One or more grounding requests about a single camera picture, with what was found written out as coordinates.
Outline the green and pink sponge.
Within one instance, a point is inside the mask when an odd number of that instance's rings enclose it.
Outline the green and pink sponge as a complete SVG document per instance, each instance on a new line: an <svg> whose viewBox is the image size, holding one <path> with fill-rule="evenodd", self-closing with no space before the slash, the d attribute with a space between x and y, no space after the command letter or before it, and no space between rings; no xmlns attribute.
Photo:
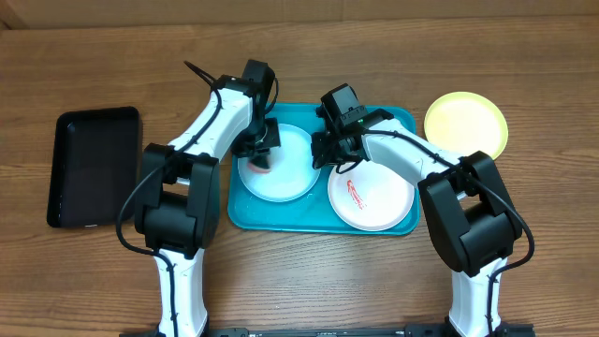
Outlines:
<svg viewBox="0 0 599 337"><path fill-rule="evenodd" d="M248 160L247 168L259 174L269 173L270 160L267 156L257 156Z"/></svg>

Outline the light blue plate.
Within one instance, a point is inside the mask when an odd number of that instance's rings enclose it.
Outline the light blue plate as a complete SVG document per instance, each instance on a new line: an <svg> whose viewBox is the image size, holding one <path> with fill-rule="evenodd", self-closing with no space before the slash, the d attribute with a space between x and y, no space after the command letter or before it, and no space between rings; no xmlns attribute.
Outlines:
<svg viewBox="0 0 599 337"><path fill-rule="evenodd" d="M258 173L247 158L238 160L243 185L255 196L271 202L286 202L303 196L316 183L320 170L313 168L311 136L303 129L279 124L281 145L271 148L270 171Z"/></svg>

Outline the white plate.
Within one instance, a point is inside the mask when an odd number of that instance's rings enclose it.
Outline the white plate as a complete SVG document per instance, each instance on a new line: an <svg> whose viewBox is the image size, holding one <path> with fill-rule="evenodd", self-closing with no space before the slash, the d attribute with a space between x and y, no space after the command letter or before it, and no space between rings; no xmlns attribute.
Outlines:
<svg viewBox="0 0 599 337"><path fill-rule="evenodd" d="M333 211L357 231L401 236L417 225L415 188L383 165L363 161L334 169L327 192Z"/></svg>

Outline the yellow green plate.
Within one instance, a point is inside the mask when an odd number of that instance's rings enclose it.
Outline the yellow green plate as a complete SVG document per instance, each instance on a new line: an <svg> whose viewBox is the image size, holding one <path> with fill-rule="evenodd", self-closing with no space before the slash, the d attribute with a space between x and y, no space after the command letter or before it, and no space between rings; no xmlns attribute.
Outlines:
<svg viewBox="0 0 599 337"><path fill-rule="evenodd" d="M508 126L500 109L471 92L453 92L437 98L427 110L424 132L428 142L450 152L477 151L496 159L505 149Z"/></svg>

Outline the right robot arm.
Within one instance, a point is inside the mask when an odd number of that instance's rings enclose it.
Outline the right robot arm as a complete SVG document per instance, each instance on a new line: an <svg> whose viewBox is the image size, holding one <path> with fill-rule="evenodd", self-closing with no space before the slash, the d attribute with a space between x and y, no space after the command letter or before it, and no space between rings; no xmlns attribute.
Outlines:
<svg viewBox="0 0 599 337"><path fill-rule="evenodd" d="M346 83L322 96L316 114L325 128L312 135L314 168L346 173L372 161L418 190L433 247L452 271L446 334L508 335L498 310L501 276L532 258L534 239L494 160L441 150L387 110L367 110Z"/></svg>

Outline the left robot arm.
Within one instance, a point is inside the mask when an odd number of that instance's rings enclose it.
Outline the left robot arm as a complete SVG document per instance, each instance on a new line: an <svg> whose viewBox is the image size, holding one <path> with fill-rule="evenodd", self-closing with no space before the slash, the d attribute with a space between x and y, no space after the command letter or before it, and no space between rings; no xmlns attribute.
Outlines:
<svg viewBox="0 0 599 337"><path fill-rule="evenodd" d="M269 169L270 150L280 146L278 123L269 117L278 95L274 71L248 60L238 78L215 78L190 69L210 86L210 99L196 120L167 145L149 144L130 197L142 254L159 272L162 314L152 336L206 336L203 259L219 224L219 165L226 153Z"/></svg>

